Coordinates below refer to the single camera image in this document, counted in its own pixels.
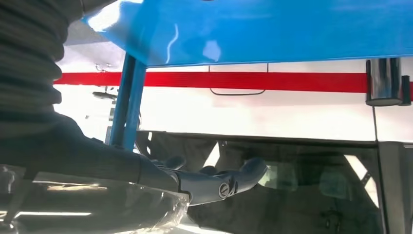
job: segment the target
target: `black flexible hose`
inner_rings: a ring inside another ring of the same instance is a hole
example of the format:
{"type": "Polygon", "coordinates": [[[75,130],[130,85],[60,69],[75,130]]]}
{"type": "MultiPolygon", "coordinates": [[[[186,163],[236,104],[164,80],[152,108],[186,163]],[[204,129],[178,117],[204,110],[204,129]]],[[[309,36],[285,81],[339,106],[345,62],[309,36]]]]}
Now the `black flexible hose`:
{"type": "Polygon", "coordinates": [[[58,121],[55,64],[71,22],[114,0],[0,1],[0,138],[41,131],[58,121]]]}

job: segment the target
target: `chrome cylinder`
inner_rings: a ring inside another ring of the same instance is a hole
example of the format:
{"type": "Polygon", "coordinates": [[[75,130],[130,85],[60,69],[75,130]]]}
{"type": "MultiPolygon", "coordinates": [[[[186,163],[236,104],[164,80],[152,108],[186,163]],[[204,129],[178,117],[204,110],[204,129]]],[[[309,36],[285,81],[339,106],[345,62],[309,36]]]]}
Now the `chrome cylinder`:
{"type": "Polygon", "coordinates": [[[400,58],[368,60],[367,75],[367,105],[393,106],[402,103],[400,58]]]}

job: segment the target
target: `red stripe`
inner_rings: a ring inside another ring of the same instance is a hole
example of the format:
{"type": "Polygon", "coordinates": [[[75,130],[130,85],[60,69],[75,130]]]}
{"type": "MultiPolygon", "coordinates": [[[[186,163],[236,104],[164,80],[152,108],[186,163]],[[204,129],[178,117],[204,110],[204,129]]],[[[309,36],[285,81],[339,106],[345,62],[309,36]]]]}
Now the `red stripe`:
{"type": "MultiPolygon", "coordinates": [[[[121,73],[65,73],[55,84],[117,86],[121,73]]],[[[364,73],[149,72],[145,86],[366,93],[364,73]]]]}

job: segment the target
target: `clear plastic sheet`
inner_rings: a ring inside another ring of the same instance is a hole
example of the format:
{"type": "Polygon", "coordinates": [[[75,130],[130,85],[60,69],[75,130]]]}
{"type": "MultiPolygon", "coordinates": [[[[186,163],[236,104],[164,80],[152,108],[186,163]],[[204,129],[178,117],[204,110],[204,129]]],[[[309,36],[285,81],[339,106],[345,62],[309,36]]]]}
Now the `clear plastic sheet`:
{"type": "Polygon", "coordinates": [[[2,218],[12,210],[13,199],[22,195],[21,187],[30,186],[7,233],[168,233],[180,223],[189,203],[186,194],[131,182],[40,172],[27,183],[24,169],[1,164],[0,168],[2,218]]]}

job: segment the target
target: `blue metal post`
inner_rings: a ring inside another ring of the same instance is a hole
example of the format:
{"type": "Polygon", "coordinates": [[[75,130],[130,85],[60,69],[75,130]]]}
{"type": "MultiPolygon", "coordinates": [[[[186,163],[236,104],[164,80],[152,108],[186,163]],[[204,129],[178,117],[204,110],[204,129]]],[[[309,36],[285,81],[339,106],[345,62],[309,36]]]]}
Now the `blue metal post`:
{"type": "Polygon", "coordinates": [[[143,86],[145,82],[146,65],[136,61],[133,72],[132,92],[129,99],[128,114],[125,131],[123,133],[123,148],[133,150],[136,140],[136,129],[139,126],[139,111],[142,102],[143,86]]]}
{"type": "Polygon", "coordinates": [[[145,73],[146,65],[126,54],[109,141],[111,145],[133,150],[145,73]]]}

